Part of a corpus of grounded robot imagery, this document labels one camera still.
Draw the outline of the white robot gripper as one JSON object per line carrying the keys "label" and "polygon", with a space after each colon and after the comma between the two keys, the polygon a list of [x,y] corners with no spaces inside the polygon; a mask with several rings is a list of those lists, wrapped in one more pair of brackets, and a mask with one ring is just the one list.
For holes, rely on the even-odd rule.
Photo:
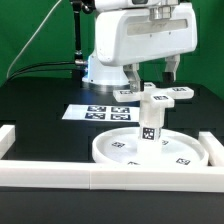
{"label": "white robot gripper", "polygon": [[102,12],[95,24],[96,54],[106,66],[123,66],[130,90],[139,92],[139,62],[165,58],[164,82],[174,82],[180,55],[195,50],[196,17],[191,4],[180,4],[171,17],[151,19],[150,10]]}

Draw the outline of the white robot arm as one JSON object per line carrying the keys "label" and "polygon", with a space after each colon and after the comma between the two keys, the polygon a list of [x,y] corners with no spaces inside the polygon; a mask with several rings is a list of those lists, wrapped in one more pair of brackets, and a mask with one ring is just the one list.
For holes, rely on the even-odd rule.
{"label": "white robot arm", "polygon": [[163,80],[176,80],[180,56],[197,46],[196,17],[180,0],[93,0],[94,50],[82,78],[89,88],[109,92],[140,89],[138,64],[163,58]]}

